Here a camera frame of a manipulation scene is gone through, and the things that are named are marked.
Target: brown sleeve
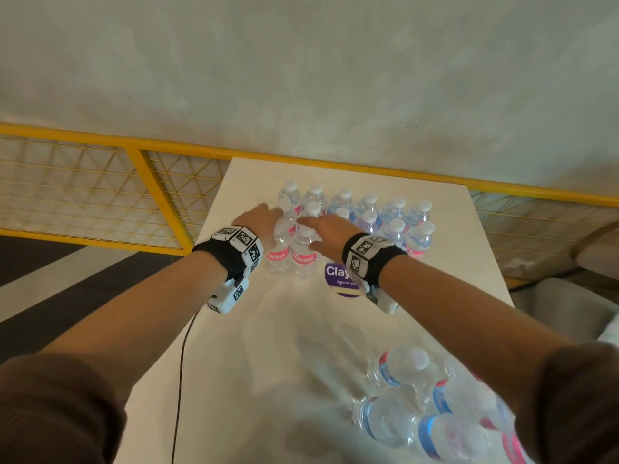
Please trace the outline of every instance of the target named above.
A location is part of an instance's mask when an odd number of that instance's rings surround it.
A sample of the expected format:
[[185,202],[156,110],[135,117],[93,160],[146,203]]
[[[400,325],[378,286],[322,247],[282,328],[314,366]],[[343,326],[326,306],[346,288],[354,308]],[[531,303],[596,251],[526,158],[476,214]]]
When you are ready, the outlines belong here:
[[516,431],[538,464],[619,462],[619,351],[595,342],[563,348],[538,373]]
[[111,463],[125,422],[112,388],[77,359],[37,353],[0,366],[0,462]]

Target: round sticker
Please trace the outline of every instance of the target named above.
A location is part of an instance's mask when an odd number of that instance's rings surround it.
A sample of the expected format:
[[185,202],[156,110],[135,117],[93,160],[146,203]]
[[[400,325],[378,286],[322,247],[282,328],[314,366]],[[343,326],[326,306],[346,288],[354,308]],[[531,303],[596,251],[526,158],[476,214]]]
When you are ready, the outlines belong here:
[[344,265],[335,262],[328,263],[324,267],[324,279],[327,285],[340,296],[354,298],[361,295],[359,287],[350,279]]

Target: wristband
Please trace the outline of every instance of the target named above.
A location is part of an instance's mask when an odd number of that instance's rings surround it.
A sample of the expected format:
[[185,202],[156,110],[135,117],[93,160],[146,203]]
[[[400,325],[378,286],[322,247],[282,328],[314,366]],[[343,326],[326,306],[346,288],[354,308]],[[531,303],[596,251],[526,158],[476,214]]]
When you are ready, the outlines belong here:
[[342,260],[346,267],[367,281],[370,287],[380,288],[378,277],[383,267],[392,258],[402,254],[406,252],[386,237],[358,233],[344,244]]
[[191,252],[203,250],[210,253],[228,271],[228,280],[235,286],[249,277],[262,260],[264,249],[258,237],[243,226],[226,226],[196,244]]

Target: black cable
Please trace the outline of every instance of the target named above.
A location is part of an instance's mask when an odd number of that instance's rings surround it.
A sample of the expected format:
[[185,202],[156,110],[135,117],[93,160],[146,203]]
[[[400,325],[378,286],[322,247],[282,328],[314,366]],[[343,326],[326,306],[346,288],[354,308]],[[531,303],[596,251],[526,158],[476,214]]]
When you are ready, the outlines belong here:
[[178,419],[181,416],[181,388],[182,388],[182,361],[185,357],[185,344],[187,343],[187,337],[190,335],[191,327],[193,326],[194,321],[197,318],[197,315],[200,311],[194,314],[194,317],[191,318],[190,326],[185,333],[185,338],[182,341],[181,347],[181,367],[178,372],[178,404],[176,406],[176,424],[174,425],[174,442],[172,444],[172,464],[174,464],[174,454],[176,453],[176,436],[178,435]]

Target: white table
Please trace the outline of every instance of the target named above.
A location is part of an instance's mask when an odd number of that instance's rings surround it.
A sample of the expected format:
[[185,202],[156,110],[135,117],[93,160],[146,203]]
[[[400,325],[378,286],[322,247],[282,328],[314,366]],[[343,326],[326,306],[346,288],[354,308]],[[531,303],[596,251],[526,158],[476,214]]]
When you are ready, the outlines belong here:
[[[296,179],[301,192],[321,182],[328,198],[350,187],[354,198],[378,193],[379,203],[398,195],[431,200],[437,231],[422,260],[511,305],[464,186],[235,158],[201,237],[255,204],[275,205],[285,179]],[[326,262],[319,259],[309,280],[262,265],[233,311],[200,312],[185,349],[175,462],[411,462],[352,426],[348,408],[373,393],[366,358],[404,343],[421,343],[438,359],[445,352],[405,312],[389,316],[331,291]],[[170,462],[184,334],[135,386],[118,464]]]

